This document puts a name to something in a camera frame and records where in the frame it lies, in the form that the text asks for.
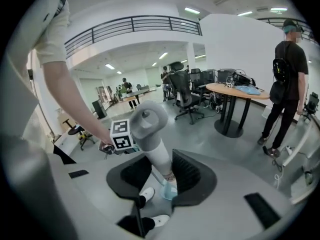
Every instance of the ceiling light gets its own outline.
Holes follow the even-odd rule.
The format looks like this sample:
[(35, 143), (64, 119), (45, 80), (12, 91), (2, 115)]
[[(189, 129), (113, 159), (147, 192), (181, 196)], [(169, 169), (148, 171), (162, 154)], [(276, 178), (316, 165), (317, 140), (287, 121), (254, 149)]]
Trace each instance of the ceiling light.
[(248, 14), (252, 14), (252, 11), (240, 13), (240, 14), (238, 14), (238, 16), (243, 16), (243, 15), (248, 15)]
[(160, 57), (159, 59), (161, 60), (164, 56), (166, 56), (168, 53), (167, 52), (164, 52)]
[(115, 68), (113, 66), (111, 66), (110, 64), (105, 64), (106, 67), (108, 67), (111, 70), (114, 70)]
[(285, 12), (288, 8), (271, 8), (270, 11), (283, 11)]
[(206, 57), (207, 55), (204, 54), (204, 55), (200, 55), (200, 56), (197, 56), (197, 57), (194, 57), (195, 59), (200, 59), (200, 58), (203, 58), (203, 57)]
[(194, 9), (191, 9), (191, 8), (184, 8), (184, 10), (186, 10), (187, 12), (190, 12), (190, 13), (193, 13), (193, 14), (200, 14), (200, 11), (197, 11), (197, 10), (194, 10)]

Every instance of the metal railing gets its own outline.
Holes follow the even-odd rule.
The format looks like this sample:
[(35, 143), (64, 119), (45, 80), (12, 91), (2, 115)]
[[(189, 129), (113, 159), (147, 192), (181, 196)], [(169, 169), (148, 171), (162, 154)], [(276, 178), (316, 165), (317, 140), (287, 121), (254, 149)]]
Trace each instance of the metal railing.
[(311, 27), (302, 20), (295, 19), (295, 18), (281, 18), (281, 17), (273, 17), (273, 18), (257, 18), (259, 21), (263, 21), (265, 23), (269, 23), (277, 28), (282, 29), (285, 20), (290, 19), (292, 20), (300, 29), (301, 29), (301, 39), (308, 40), (316, 45), (319, 45), (318, 42), (315, 40), (314, 34), (312, 32)]
[(200, 24), (185, 18), (139, 15), (117, 18), (93, 26), (65, 43), (67, 58), (79, 50), (114, 36), (139, 31), (178, 31), (202, 36)]

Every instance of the backpack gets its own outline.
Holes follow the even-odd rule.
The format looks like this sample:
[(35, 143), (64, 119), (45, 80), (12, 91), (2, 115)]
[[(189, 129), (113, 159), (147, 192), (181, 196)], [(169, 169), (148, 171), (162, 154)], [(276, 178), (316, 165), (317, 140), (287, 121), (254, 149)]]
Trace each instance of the backpack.
[(270, 100), (277, 105), (280, 104), (284, 97), (288, 94), (290, 87), (292, 67), (286, 60), (289, 46), (290, 44), (286, 48), (284, 58), (275, 58), (272, 63), (272, 71), (276, 81), (273, 83), (270, 90)]

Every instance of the shoe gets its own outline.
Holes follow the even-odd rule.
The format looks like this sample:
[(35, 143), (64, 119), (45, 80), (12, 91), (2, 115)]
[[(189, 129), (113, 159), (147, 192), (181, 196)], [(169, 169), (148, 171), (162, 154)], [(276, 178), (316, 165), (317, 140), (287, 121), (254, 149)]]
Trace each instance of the shoe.
[(258, 139), (257, 143), (259, 145), (263, 145), (263, 144), (265, 144), (266, 140), (267, 140), (267, 138), (264, 138), (264, 137), (261, 136), (260, 139)]
[(152, 217), (150, 219), (154, 220), (155, 228), (164, 226), (170, 219), (168, 215), (159, 215), (157, 217)]
[(151, 198), (154, 197), (156, 191), (153, 187), (148, 187), (142, 193), (140, 193), (140, 196), (145, 197), (145, 202), (148, 202)]
[(278, 149), (272, 150), (272, 148), (268, 148), (267, 152), (268, 152), (269, 156), (271, 156), (273, 158), (280, 157), (280, 151)]

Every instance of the desk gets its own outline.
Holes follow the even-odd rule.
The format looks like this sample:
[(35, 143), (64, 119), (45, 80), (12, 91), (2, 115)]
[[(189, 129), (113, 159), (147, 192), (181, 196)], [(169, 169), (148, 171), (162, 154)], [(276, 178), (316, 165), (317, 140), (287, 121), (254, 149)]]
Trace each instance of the desk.
[[(224, 101), (223, 101), (223, 109), (221, 112), (220, 120), (217, 120), (214, 124), (215, 129), (224, 136), (229, 138), (238, 138), (240, 137), (244, 130), (243, 126), (248, 114), (248, 110), (250, 107), (251, 99), (254, 100), (268, 100), (269, 94), (265, 91), (261, 92), (260, 95), (250, 95), (246, 94), (243, 91), (237, 90), (235, 88), (227, 88), (224, 83), (209, 83), (205, 86), (208, 90), (213, 91), (215, 93), (224, 94)], [(228, 96), (231, 97), (230, 106), (228, 115), (225, 120), (226, 110), (227, 110), (227, 103), (228, 103)], [(235, 109), (236, 99), (237, 97), (245, 98), (245, 107), (242, 114), (242, 118), (240, 123), (232, 121), (232, 116)]]
[(140, 104), (139, 102), (139, 95), (141, 94), (145, 94), (145, 93), (148, 93), (150, 92), (150, 89), (142, 89), (142, 90), (138, 90), (138, 91), (134, 91), (134, 92), (131, 92), (131, 93), (127, 93), (125, 97), (123, 97), (123, 101), (124, 102), (130, 102), (130, 101), (133, 101), (134, 99), (137, 99), (138, 101), (138, 104)]

